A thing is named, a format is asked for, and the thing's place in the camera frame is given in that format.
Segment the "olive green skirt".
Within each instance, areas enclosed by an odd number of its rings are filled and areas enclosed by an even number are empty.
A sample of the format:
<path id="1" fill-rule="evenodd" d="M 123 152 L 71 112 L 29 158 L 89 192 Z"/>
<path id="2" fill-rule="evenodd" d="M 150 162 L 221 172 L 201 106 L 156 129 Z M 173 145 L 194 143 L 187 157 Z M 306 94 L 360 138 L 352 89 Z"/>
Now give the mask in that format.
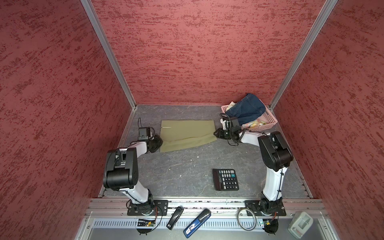
<path id="1" fill-rule="evenodd" d="M 215 131 L 213 120 L 163 120 L 160 152 L 179 151 L 212 143 L 217 140 Z"/>

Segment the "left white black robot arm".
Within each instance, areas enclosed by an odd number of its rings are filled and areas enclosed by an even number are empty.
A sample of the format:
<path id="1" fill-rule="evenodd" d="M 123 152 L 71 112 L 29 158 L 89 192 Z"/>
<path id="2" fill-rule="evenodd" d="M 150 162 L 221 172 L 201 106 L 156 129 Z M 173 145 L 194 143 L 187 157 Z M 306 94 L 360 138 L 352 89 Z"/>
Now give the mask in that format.
<path id="1" fill-rule="evenodd" d="M 159 135 L 145 141 L 132 142 L 127 147 L 110 150 L 107 153 L 103 186 L 124 194 L 128 215 L 157 216 L 158 207 L 151 191 L 139 181 L 138 158 L 156 152 L 163 144 Z"/>

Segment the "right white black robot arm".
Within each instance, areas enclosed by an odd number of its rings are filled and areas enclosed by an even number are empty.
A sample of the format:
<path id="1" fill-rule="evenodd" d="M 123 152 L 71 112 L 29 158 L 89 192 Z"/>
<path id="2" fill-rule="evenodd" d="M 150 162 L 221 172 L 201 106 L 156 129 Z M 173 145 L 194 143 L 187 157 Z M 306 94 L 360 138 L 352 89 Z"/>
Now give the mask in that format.
<path id="1" fill-rule="evenodd" d="M 260 133 L 242 129 L 236 117 L 221 113 L 222 127 L 214 132 L 214 136 L 226 140 L 230 146 L 240 143 L 260 148 L 263 163 L 267 168 L 266 181 L 258 201 L 246 201 L 246 209 L 258 216 L 285 215 L 282 187 L 284 177 L 293 161 L 290 147 L 280 132 Z"/>

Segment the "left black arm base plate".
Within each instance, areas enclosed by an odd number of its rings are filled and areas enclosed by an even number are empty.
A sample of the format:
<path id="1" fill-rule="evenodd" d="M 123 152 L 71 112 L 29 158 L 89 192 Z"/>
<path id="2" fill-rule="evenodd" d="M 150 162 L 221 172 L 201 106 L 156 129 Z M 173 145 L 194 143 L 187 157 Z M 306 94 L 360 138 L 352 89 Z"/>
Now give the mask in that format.
<path id="1" fill-rule="evenodd" d="M 165 216 L 168 211 L 169 201 L 167 200 L 154 200 L 153 204 L 145 205 L 144 204 L 132 204 L 131 201 L 126 203 L 127 215 L 128 216 Z"/>

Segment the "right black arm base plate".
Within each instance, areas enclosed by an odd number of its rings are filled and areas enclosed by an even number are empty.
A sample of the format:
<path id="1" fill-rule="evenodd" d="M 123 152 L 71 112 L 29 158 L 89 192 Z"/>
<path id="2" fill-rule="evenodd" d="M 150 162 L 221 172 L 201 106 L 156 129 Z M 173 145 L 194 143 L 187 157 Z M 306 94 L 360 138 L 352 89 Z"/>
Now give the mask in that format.
<path id="1" fill-rule="evenodd" d="M 267 199 L 257 201 L 245 201 L 247 209 L 251 210 L 256 216 L 277 216 L 285 217 L 287 215 L 281 199 L 277 201 L 268 201 Z"/>

